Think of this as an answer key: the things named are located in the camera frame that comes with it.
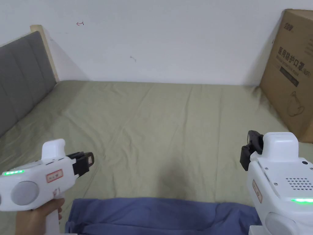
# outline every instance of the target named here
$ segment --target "controller handle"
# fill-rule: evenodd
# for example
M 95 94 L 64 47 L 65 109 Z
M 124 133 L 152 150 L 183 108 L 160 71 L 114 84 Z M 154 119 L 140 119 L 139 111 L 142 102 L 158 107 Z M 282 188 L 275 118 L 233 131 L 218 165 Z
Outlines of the controller handle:
M 55 197 L 56 199 L 64 198 L 64 193 Z M 55 210 L 46 217 L 46 233 L 45 235 L 60 235 L 59 213 Z

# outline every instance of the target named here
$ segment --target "red label sticker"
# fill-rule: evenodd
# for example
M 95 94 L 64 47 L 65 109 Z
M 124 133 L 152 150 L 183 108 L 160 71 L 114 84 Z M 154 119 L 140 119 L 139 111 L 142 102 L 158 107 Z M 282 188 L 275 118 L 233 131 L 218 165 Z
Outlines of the red label sticker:
M 256 185 L 256 182 L 254 180 L 252 182 L 252 187 L 253 187 L 253 189 L 255 191 L 255 194 L 258 196 L 258 199 L 259 199 L 260 203 L 262 203 L 262 200 L 263 200 L 262 194 L 261 194 L 261 192 L 260 192 L 260 190 L 259 190 L 259 188 Z
M 54 180 L 57 180 L 57 179 L 59 179 L 61 177 L 63 177 L 62 169 L 57 170 L 55 172 L 52 172 L 52 173 L 46 175 L 47 183 L 50 183 L 50 182 L 52 182 Z

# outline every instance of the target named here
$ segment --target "red mark on wall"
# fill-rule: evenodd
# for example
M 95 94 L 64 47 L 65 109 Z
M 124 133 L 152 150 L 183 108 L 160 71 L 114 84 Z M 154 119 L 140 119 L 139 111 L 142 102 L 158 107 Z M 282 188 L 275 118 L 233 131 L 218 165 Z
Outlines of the red mark on wall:
M 77 22 L 76 24 L 77 24 L 78 26 L 80 26 L 80 24 L 83 24 L 83 25 L 84 25 L 84 22 L 82 22 L 82 23 L 78 23 L 78 22 Z

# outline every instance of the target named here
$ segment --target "green bedsheet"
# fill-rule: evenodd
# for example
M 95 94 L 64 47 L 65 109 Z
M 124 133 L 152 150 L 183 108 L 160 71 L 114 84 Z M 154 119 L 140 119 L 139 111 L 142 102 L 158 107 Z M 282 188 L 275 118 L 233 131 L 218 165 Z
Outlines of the green bedsheet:
M 252 205 L 239 163 L 251 129 L 288 131 L 259 88 L 62 81 L 0 139 L 0 170 L 40 159 L 52 139 L 65 139 L 67 154 L 92 151 L 96 164 L 66 193 L 62 228 L 75 198 Z M 300 156 L 312 154 L 300 143 Z M 14 216 L 0 213 L 0 234 L 13 234 Z

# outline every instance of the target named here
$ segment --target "bed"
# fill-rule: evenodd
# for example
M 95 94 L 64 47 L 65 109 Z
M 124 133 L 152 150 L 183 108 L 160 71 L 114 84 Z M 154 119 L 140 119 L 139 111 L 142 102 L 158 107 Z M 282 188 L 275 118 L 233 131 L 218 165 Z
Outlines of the bed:
M 76 198 L 252 205 L 239 163 L 247 132 L 288 131 L 258 87 L 56 82 L 39 32 L 1 47 L 0 61 L 1 172 L 40 159 L 57 138 L 67 154 L 95 155 L 65 194 L 62 229 Z M 313 161 L 312 144 L 299 152 Z M 14 217 L 0 212 L 0 234 L 14 233 Z

